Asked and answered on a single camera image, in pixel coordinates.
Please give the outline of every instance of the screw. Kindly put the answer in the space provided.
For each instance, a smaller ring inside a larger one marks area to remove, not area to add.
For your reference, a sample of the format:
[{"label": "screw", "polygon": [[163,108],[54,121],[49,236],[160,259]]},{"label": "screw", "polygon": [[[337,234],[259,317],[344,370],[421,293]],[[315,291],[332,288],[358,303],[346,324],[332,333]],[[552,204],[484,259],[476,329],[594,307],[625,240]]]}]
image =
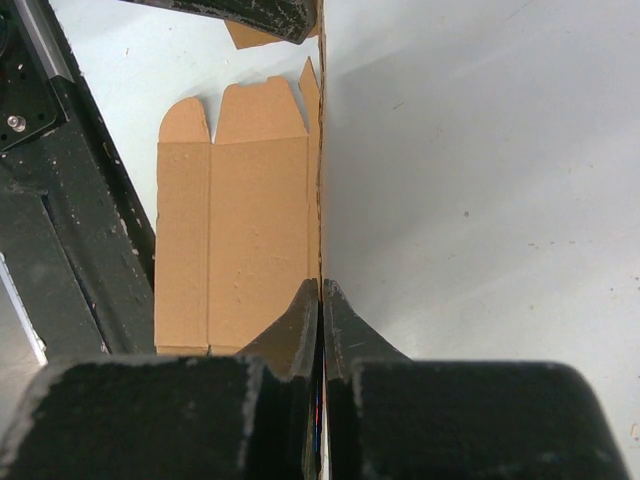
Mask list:
[{"label": "screw", "polygon": [[18,115],[11,115],[7,118],[7,125],[9,125],[14,132],[20,133],[24,132],[24,129],[27,128],[27,121]]}]

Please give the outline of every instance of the black metal bracket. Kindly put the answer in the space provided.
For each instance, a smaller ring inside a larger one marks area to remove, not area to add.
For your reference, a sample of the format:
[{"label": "black metal bracket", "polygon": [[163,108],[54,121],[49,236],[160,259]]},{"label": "black metal bracket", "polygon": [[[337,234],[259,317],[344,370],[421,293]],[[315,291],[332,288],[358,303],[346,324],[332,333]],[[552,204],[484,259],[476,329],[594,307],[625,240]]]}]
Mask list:
[{"label": "black metal bracket", "polygon": [[197,15],[223,18],[302,43],[316,23],[314,0],[124,0]]},{"label": "black metal bracket", "polygon": [[[0,252],[49,359],[153,353],[153,231],[51,7],[38,6],[73,81],[47,78],[16,5],[0,0]],[[11,116],[25,129],[1,133]]]},{"label": "black metal bracket", "polygon": [[575,370],[413,362],[335,282],[323,290],[320,308],[305,281],[236,357],[50,365],[0,447],[0,477],[318,478],[324,366],[332,478],[628,478]]}]

